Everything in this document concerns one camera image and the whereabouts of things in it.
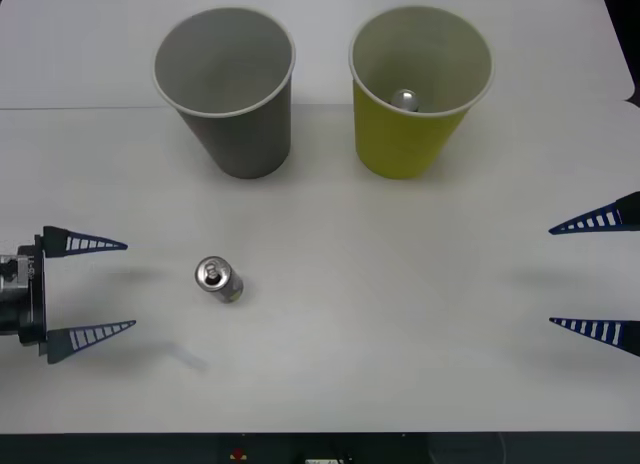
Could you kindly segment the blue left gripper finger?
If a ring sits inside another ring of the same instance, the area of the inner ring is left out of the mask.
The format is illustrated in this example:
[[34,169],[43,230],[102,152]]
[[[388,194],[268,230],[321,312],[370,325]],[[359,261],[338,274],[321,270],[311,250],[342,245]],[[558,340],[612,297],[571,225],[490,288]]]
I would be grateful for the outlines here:
[[127,320],[49,330],[44,342],[38,344],[38,353],[46,357],[48,364],[57,364],[132,328],[136,323],[136,320]]
[[55,226],[43,227],[42,246],[47,258],[64,258],[106,251],[125,251],[128,249],[128,245],[123,242]]

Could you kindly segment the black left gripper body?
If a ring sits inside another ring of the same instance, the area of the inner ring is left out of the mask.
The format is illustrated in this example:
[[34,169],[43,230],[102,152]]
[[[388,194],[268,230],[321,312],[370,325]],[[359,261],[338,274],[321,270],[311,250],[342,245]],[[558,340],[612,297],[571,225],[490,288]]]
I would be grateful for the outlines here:
[[36,234],[32,245],[20,246],[18,251],[28,258],[28,296],[23,299],[18,337],[23,346],[40,345],[47,330],[42,236]]

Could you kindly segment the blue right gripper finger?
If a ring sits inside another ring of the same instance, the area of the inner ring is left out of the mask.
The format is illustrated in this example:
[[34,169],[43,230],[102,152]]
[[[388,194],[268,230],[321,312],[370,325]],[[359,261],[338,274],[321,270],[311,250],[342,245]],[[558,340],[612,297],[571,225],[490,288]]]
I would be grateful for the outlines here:
[[617,199],[606,206],[591,210],[549,230],[551,235],[638,232],[639,231],[639,195],[632,194]]
[[583,320],[550,317],[549,321],[575,334],[607,344],[634,356],[640,356],[638,320]]

